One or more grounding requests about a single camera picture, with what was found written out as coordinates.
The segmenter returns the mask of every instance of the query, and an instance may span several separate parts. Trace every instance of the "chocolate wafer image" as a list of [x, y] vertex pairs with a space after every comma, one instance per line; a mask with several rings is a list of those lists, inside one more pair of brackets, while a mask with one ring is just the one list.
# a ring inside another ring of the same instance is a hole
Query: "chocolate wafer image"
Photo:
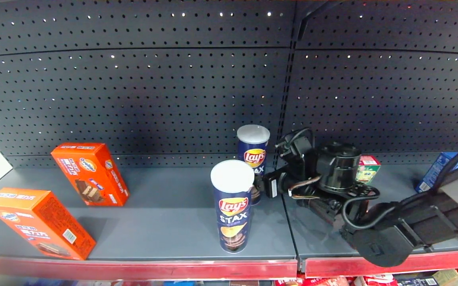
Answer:
[[42, 250], [43, 252], [51, 253], [53, 255], [59, 255], [59, 256], [63, 256], [63, 257], [69, 257], [70, 256], [70, 253], [65, 248], [57, 246], [56, 244], [41, 242], [41, 243], [39, 243], [39, 244], [37, 244], [35, 246], [39, 250]]
[[92, 201], [94, 203], [103, 201], [103, 197], [100, 195], [100, 190], [89, 185], [86, 181], [75, 180], [75, 185], [77, 186], [78, 193], [83, 200]]
[[230, 228], [222, 226], [220, 232], [222, 232], [224, 244], [228, 251], [237, 252], [246, 242], [247, 236], [241, 232], [247, 223], [241, 226], [232, 226]]
[[238, 249], [245, 243], [245, 236], [243, 234], [237, 234], [234, 237], [224, 237], [225, 246], [229, 251], [238, 251]]
[[252, 186], [251, 196], [252, 196], [252, 201], [255, 201], [256, 199], [260, 197], [260, 192], [259, 190], [257, 190], [255, 186]]

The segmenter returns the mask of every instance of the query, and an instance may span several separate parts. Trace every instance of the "ovaltine box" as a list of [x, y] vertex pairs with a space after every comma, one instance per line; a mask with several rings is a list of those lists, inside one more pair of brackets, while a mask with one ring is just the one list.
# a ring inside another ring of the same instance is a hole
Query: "ovaltine box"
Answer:
[[88, 206], [123, 206], [128, 190], [103, 143], [63, 143], [51, 153]]
[[0, 219], [44, 255], [85, 260], [96, 244], [51, 191], [2, 188]]

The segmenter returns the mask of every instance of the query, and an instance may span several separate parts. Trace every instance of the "red shelf edge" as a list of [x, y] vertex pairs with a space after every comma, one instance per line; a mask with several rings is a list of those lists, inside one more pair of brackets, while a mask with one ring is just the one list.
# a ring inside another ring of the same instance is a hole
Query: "red shelf edge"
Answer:
[[268, 280], [296, 278], [296, 259], [256, 261], [69, 261], [0, 257], [0, 274], [65, 280]]
[[454, 268], [458, 268], [458, 251], [409, 255], [404, 263], [394, 267], [376, 266], [363, 257], [318, 257], [305, 260], [305, 276], [308, 278], [421, 272]]

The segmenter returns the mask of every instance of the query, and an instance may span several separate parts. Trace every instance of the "white plastic lid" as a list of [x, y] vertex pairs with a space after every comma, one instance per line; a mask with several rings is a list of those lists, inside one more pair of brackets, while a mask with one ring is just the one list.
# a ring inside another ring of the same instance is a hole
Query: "white plastic lid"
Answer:
[[211, 183], [224, 193], [247, 192], [254, 183], [254, 170], [243, 161], [222, 161], [211, 169]]
[[247, 144], [261, 144], [270, 139], [270, 131], [261, 125], [249, 124], [238, 128], [236, 136]]

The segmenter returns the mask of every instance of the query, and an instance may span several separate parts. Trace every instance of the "lay's stax can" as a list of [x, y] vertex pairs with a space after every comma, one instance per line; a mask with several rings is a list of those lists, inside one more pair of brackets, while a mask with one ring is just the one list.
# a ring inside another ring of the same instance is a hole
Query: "lay's stax can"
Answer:
[[254, 187], [252, 189], [252, 205], [260, 201], [260, 193], [264, 188], [262, 176], [265, 172], [266, 146], [270, 139], [270, 131], [261, 125], [243, 125], [236, 132], [238, 136], [238, 159], [246, 162], [254, 169]]
[[252, 168], [239, 160], [227, 160], [211, 170], [220, 246], [229, 253], [245, 248], [250, 230]]

